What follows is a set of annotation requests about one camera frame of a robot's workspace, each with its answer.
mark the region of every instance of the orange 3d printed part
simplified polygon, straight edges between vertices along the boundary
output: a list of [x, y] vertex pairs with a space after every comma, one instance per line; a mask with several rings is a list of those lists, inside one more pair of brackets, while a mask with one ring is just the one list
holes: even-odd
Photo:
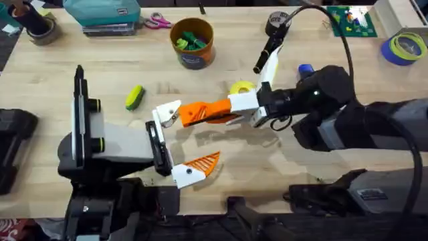
[[208, 175], [214, 170], [214, 167], [219, 161], [219, 158], [220, 151], [210, 155], [206, 155], [204, 157], [200, 157], [193, 161], [188, 161], [186, 163], [183, 163], [183, 165], [198, 169], [199, 171], [202, 171], [205, 174], [205, 177], [208, 177]]
[[219, 100], [214, 103], [195, 102], [187, 104], [179, 109], [180, 119], [184, 127], [202, 122], [226, 123], [236, 114], [230, 113], [231, 104], [229, 99]]

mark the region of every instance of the table surface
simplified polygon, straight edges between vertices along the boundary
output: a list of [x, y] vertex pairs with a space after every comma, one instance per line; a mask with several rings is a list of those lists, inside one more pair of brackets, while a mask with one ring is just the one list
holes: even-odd
[[[88, 38], [63, 9], [52, 10], [64, 36], [49, 46], [37, 47], [26, 33], [0, 77], [2, 108], [22, 108], [39, 117], [34, 136], [20, 151], [23, 160], [9, 195], [0, 197], [0, 217], [63, 217], [72, 187], [57, 173], [57, 147], [70, 132], [70, 101], [78, 64], [85, 69], [90, 96], [99, 98], [109, 123], [144, 129], [151, 110], [180, 99], [183, 103], [225, 98], [238, 80], [257, 82], [252, 68], [268, 37], [264, 25], [273, 11], [295, 7], [143, 9], [142, 15], [160, 11], [168, 20], [206, 19], [214, 29], [215, 60], [203, 70], [187, 70], [178, 62], [169, 30], [142, 29], [136, 36]], [[355, 87], [363, 103], [396, 102], [428, 95], [427, 58], [409, 67], [387, 62], [379, 50], [385, 34], [376, 17], [378, 38], [348, 38], [355, 70]], [[293, 19], [274, 88], [293, 88], [299, 64], [315, 69], [328, 64], [348, 69], [340, 38], [322, 25], [327, 18], [306, 10]], [[146, 88], [144, 102], [134, 112], [124, 107], [133, 86]], [[214, 172], [201, 183], [181, 190], [181, 214], [225, 212], [225, 199], [243, 195], [261, 212], [289, 212], [282, 193], [295, 183], [333, 181], [351, 169], [375, 171], [412, 168], [408, 151], [344, 150], [320, 153], [305, 150], [290, 129], [280, 133], [268, 126], [209, 125], [184, 129], [176, 123], [165, 129], [175, 163], [221, 151]], [[424, 164], [428, 156], [423, 154]], [[172, 185], [153, 169], [133, 173], [147, 185]]]

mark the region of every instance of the yellow tape roll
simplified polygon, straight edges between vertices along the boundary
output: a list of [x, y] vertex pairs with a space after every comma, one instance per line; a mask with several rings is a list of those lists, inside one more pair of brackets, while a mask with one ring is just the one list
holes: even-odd
[[242, 92], [249, 92], [249, 90], [254, 89], [255, 84], [250, 81], [240, 80], [232, 85], [230, 88], [230, 94], [239, 94]]

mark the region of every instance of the yellow object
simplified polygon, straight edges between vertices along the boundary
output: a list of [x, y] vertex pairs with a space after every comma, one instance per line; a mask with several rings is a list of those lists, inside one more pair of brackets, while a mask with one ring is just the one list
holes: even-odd
[[[415, 54], [409, 53], [407, 50], [405, 50], [401, 45], [398, 43], [398, 39], [400, 37], [408, 38], [412, 41], [414, 41], [418, 47], [421, 49], [421, 54], [416, 56]], [[395, 55], [397, 55], [400, 58], [403, 58], [405, 60], [418, 60], [424, 57], [427, 54], [427, 46], [425, 45], [425, 42], [423, 41], [423, 38], [420, 35], [417, 35], [416, 33], [401, 33], [396, 35], [392, 38], [392, 40], [389, 42], [389, 47], [393, 51]]]
[[242, 92], [249, 92], [249, 90], [255, 88], [255, 84], [250, 81], [240, 80], [232, 85], [230, 88], [230, 94], [238, 94]]
[[128, 97], [126, 97], [125, 107], [127, 110], [135, 110], [142, 100], [144, 88], [141, 85], [135, 86]]
[[198, 169], [199, 171], [202, 171], [205, 174], [205, 177], [208, 177], [208, 175], [211, 174], [211, 172], [213, 172], [214, 167], [219, 161], [219, 158], [220, 158], [220, 151], [210, 155], [206, 155], [204, 157], [200, 157], [193, 161], [188, 161], [183, 164], [186, 165], [187, 167], [193, 167], [195, 169]]

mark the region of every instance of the pink scissors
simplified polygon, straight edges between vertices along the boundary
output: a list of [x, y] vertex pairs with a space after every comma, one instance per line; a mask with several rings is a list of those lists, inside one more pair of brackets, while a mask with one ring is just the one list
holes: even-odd
[[149, 29], [161, 29], [161, 28], [171, 28], [173, 24], [167, 21], [162, 14], [152, 13], [150, 19], [145, 19], [144, 24]]

